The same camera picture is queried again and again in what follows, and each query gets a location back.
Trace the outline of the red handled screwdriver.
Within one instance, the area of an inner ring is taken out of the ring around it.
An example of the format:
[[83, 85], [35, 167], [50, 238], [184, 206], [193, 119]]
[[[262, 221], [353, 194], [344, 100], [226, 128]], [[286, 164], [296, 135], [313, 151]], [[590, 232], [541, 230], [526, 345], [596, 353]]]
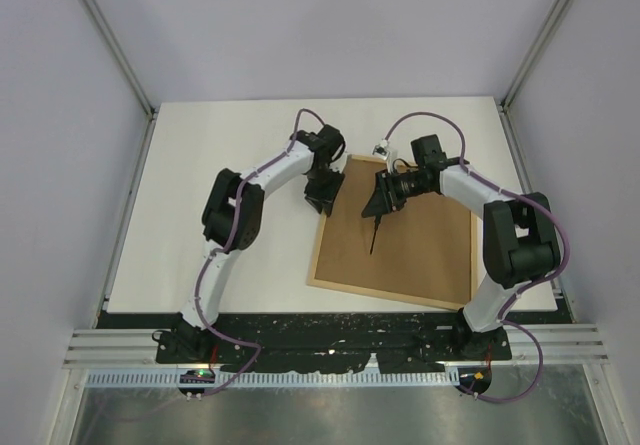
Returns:
[[382, 216], [381, 215], [376, 215], [375, 219], [374, 219], [373, 232], [372, 232], [371, 243], [370, 243], [370, 248], [369, 248], [369, 254], [370, 255], [372, 255], [373, 252], [374, 252], [375, 242], [376, 242], [376, 238], [377, 238], [377, 234], [378, 234], [378, 230], [379, 230], [381, 221], [382, 221]]

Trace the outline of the wooden picture frame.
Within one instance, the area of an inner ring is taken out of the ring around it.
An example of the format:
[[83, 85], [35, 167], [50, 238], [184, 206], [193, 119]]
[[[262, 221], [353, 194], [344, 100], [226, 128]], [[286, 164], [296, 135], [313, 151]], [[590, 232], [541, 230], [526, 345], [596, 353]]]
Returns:
[[375, 173], [385, 164], [351, 155], [330, 216], [320, 218], [307, 283], [310, 286], [457, 310], [478, 288], [478, 219], [436, 193], [407, 201], [382, 217], [369, 254], [374, 220], [361, 212]]

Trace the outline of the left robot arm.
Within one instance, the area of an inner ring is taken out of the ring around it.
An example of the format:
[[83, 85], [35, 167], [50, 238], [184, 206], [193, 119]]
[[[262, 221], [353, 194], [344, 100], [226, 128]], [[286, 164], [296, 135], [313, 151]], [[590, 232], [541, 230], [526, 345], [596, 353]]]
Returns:
[[345, 178], [331, 165], [345, 148], [340, 131], [324, 125], [318, 132], [294, 132], [287, 147], [261, 165], [243, 172], [225, 168], [218, 173], [201, 217], [203, 268], [181, 317], [161, 335], [160, 349], [182, 354], [193, 363], [212, 355], [214, 340], [205, 326], [217, 320], [231, 270], [260, 232], [266, 199], [292, 179], [305, 176], [306, 202], [317, 213], [329, 216]]

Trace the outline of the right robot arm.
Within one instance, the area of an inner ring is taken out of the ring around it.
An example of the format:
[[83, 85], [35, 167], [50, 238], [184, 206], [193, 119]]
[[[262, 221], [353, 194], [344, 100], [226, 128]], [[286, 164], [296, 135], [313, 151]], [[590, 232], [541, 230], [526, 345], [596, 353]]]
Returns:
[[503, 330], [502, 319], [527, 284], [558, 269], [561, 261], [545, 195], [517, 195], [479, 175], [462, 156], [449, 158], [435, 135], [411, 142], [414, 166], [399, 171], [397, 153], [383, 139], [373, 155], [386, 168], [375, 173], [374, 191], [361, 212], [378, 227], [383, 216], [404, 208], [408, 199], [436, 193], [465, 206], [482, 220], [486, 275], [474, 297], [456, 314], [451, 348], [474, 359]]

